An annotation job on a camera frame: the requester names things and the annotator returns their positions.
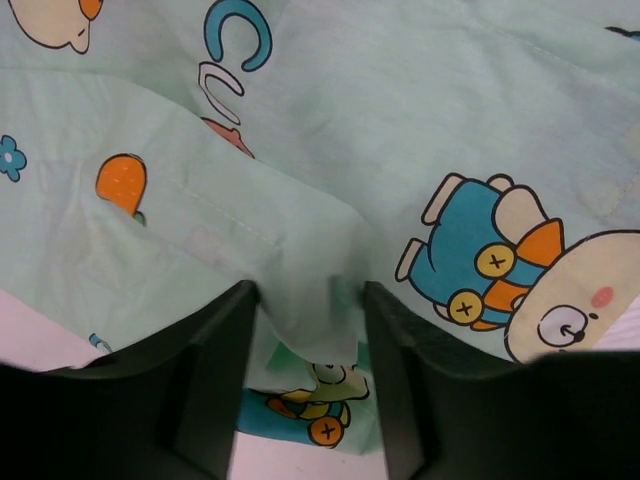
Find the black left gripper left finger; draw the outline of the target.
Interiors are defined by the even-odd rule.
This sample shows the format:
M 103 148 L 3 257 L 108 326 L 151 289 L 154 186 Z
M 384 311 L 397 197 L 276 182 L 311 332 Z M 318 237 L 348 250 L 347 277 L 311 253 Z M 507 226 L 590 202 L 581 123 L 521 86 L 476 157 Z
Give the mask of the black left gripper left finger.
M 241 281 L 84 368 L 1 369 L 5 479 L 223 479 L 258 306 Z

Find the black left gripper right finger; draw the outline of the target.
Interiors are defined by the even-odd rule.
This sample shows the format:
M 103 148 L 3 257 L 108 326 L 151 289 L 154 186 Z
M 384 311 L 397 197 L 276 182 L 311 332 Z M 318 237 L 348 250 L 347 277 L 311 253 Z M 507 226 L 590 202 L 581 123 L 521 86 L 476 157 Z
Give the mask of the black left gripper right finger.
M 635 479 L 639 356 L 514 364 L 413 314 L 369 282 L 363 306 L 392 479 Z

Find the mint green cartoon cloth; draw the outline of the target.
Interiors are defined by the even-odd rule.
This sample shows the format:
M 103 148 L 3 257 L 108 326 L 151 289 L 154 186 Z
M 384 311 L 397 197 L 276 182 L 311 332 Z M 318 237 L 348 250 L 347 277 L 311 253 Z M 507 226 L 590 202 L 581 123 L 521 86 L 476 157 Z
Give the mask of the mint green cartoon cloth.
M 357 293 L 513 361 L 639 346 L 635 1 L 5 1 L 1 356 L 241 279 L 242 431 L 378 447 Z

